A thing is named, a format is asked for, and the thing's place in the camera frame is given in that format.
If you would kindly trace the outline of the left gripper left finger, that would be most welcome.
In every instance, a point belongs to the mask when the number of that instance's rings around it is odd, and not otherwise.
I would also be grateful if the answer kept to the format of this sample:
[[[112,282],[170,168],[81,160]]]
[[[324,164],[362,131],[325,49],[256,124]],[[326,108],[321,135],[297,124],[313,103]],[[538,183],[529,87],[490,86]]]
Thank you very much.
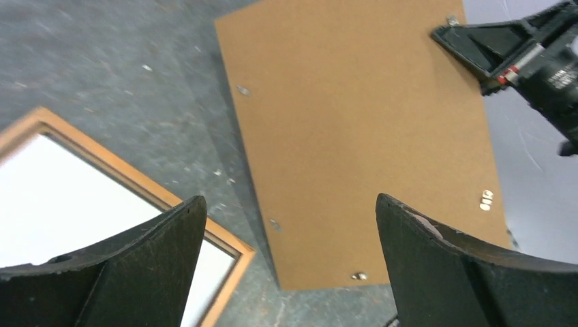
[[[194,196],[40,265],[1,269],[2,326],[179,326],[204,238]]]

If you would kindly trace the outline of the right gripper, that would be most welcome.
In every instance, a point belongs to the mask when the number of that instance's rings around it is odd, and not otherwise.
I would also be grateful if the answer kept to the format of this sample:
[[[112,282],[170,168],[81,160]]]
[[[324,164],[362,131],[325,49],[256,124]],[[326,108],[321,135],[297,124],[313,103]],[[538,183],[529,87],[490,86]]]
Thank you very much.
[[[577,154],[577,2],[561,1],[519,20],[439,26],[431,38],[478,80],[482,95],[513,87]]]

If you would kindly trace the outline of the brown cardboard backing board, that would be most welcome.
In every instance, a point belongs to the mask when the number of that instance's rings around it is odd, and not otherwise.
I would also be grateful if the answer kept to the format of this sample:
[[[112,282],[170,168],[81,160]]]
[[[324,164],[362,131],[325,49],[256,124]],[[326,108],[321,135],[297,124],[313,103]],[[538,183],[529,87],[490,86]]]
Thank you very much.
[[[258,1],[215,21],[279,286],[388,283],[387,193],[509,248],[477,81],[429,36],[461,1]]]

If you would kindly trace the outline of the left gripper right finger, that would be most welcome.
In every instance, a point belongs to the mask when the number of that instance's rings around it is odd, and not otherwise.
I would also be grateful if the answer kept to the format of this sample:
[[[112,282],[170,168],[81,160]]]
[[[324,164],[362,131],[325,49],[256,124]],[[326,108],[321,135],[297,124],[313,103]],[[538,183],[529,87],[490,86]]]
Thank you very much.
[[[400,326],[576,326],[577,265],[505,249],[381,193],[376,223]]]

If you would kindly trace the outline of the landscape photo print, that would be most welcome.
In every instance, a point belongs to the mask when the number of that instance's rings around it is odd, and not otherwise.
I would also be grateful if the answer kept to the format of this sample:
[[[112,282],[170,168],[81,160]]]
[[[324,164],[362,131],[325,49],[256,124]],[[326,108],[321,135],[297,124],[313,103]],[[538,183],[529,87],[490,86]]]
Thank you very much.
[[[1,266],[36,267],[162,209],[48,134],[1,156]]]

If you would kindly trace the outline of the wooden picture frame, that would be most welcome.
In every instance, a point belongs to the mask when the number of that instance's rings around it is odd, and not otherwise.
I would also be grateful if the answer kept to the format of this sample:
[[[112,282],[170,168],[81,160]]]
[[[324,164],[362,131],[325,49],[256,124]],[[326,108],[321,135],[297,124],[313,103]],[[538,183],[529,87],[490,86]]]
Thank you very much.
[[[132,193],[152,201],[160,209],[167,210],[180,202],[176,195],[43,107],[32,110],[1,132],[1,150],[4,155],[10,155],[41,134],[53,137],[61,146],[67,146],[81,159],[103,169],[108,177],[118,178]],[[216,324],[255,254],[247,243],[213,220],[207,220],[200,256],[201,276],[194,278],[193,284],[203,286],[208,293],[202,298],[190,298],[185,326]]]

